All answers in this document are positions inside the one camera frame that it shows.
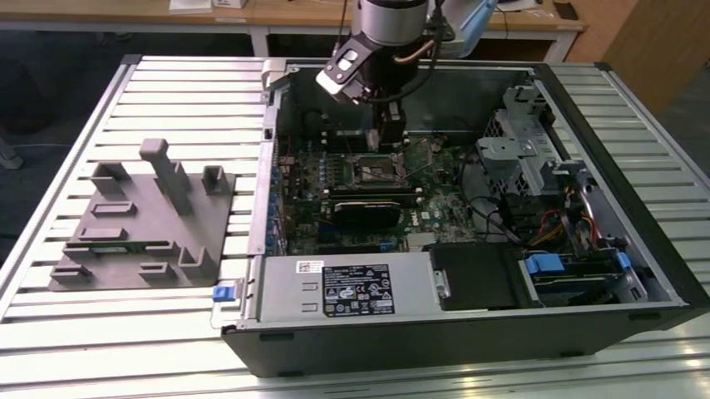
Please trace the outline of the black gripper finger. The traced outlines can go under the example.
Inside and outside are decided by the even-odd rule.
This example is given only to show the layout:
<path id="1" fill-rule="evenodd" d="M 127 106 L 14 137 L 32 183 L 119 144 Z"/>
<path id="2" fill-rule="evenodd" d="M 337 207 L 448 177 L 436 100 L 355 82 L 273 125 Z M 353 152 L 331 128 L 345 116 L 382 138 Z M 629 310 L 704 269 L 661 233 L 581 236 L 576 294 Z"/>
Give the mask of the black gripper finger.
<path id="1" fill-rule="evenodd" d="M 401 140 L 401 111 L 395 101 L 382 107 L 378 133 L 379 149 L 391 150 L 394 144 Z"/>
<path id="2" fill-rule="evenodd" d="M 408 116 L 401 101 L 391 103 L 393 141 L 401 142 L 405 135 Z"/>

